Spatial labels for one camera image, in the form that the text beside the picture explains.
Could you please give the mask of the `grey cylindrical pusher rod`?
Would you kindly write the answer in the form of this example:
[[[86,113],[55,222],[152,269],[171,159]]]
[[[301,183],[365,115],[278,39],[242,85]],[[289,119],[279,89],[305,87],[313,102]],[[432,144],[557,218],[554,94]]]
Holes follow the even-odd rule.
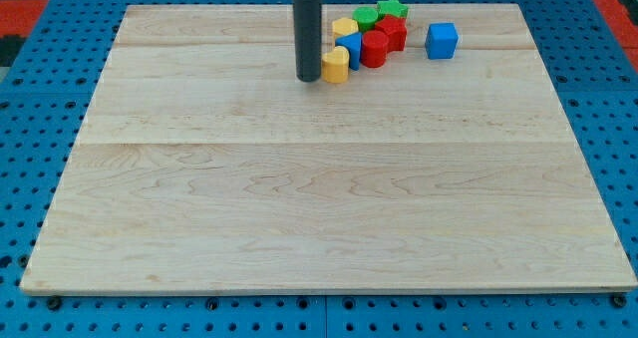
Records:
[[[292,0],[296,76],[305,83],[321,76],[322,0]]]

